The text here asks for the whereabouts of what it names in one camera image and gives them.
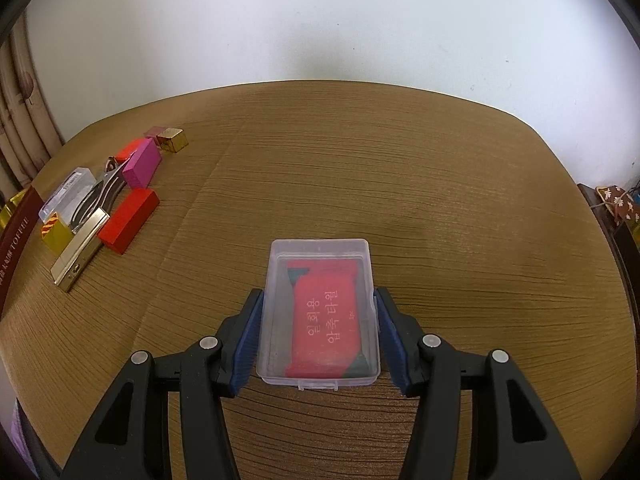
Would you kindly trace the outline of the clear box with red pack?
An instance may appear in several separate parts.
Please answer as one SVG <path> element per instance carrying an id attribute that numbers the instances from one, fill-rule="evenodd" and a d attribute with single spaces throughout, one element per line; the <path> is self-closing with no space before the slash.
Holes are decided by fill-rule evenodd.
<path id="1" fill-rule="evenodd" d="M 272 386 L 370 386 L 381 371 L 369 243 L 274 240 L 257 375 Z"/>

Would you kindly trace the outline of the clear box with label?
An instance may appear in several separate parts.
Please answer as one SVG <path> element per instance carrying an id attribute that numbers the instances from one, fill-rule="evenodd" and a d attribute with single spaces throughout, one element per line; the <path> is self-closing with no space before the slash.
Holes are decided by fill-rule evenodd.
<path id="1" fill-rule="evenodd" d="M 96 177 L 89 168 L 75 168 L 40 208 L 40 221 L 46 223 L 52 214 L 57 214 L 69 226 L 76 208 L 95 184 Z"/>

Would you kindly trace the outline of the gold metal bar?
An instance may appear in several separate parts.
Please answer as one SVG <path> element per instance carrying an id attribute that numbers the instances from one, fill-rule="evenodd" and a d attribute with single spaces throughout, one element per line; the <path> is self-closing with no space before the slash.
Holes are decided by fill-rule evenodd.
<path id="1" fill-rule="evenodd" d="M 110 215 L 102 208 L 94 213 L 81 226 L 62 254 L 53 263 L 51 275 L 53 284 L 63 292 L 69 292 L 87 264 L 101 248 L 98 237 Z"/>

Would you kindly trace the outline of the red rectangular block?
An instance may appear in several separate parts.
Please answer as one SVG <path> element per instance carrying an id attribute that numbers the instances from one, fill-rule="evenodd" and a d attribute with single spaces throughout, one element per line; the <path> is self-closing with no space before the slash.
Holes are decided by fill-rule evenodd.
<path id="1" fill-rule="evenodd" d="M 159 203 L 152 188 L 134 188 L 100 229 L 100 241 L 122 255 Z"/>

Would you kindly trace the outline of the yellow striped small box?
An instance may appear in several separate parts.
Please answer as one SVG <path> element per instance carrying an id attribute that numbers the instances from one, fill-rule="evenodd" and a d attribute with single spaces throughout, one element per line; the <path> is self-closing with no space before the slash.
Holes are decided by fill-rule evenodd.
<path id="1" fill-rule="evenodd" d="M 43 243 L 57 256 L 62 255 L 74 238 L 74 233 L 57 212 L 43 223 L 40 234 Z"/>

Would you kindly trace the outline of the silver metal clamp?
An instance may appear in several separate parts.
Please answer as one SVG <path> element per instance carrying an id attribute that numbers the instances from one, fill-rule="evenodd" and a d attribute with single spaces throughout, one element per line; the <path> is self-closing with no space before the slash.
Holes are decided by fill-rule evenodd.
<path id="1" fill-rule="evenodd" d="M 82 199 L 70 219 L 70 230 L 76 234 L 99 208 L 110 212 L 117 195 L 125 187 L 124 169 L 127 159 L 118 162 L 109 157 L 105 163 L 102 177 L 96 181 L 89 193 Z"/>

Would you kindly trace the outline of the red gold tin box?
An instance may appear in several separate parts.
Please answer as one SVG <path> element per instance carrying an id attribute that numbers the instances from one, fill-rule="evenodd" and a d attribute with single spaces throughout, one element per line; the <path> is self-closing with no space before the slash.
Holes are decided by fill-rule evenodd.
<path id="1" fill-rule="evenodd" d="M 17 263 L 39 219 L 38 212 L 42 205 L 43 200 L 39 193 L 32 186 L 28 188 L 1 235 L 0 306 L 2 308 L 6 303 Z"/>

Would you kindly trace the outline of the pink rectangular block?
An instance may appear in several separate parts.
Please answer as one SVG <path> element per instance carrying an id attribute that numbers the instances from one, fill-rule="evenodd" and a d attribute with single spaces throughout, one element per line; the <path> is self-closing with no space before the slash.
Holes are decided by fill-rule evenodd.
<path id="1" fill-rule="evenodd" d="M 144 138 L 127 160 L 122 174 L 130 188 L 146 188 L 160 166 L 162 155 L 152 139 Z"/>

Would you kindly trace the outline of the red rounded square case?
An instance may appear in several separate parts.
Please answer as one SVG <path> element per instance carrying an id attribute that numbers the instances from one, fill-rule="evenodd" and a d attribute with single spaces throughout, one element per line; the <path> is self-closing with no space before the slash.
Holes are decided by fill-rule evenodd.
<path id="1" fill-rule="evenodd" d="M 138 146 L 144 141 L 144 138 L 137 138 L 130 141 L 124 148 L 122 148 L 116 155 L 115 160 L 119 164 L 123 164 L 126 160 L 137 151 Z"/>

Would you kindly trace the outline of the lip gloss with gold cap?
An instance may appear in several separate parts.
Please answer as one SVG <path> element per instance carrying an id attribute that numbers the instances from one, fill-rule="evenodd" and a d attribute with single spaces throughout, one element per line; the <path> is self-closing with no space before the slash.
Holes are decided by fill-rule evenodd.
<path id="1" fill-rule="evenodd" d="M 149 128 L 144 136 L 152 139 L 161 150 L 169 153 L 178 153 L 189 144 L 181 128 L 155 126 Z"/>

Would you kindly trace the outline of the beige patterned curtain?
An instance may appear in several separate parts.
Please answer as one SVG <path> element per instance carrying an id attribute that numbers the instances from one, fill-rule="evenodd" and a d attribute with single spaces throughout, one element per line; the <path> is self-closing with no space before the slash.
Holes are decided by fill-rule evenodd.
<path id="1" fill-rule="evenodd" d="M 21 15 L 1 44 L 2 202 L 27 188 L 63 144 L 40 89 Z"/>

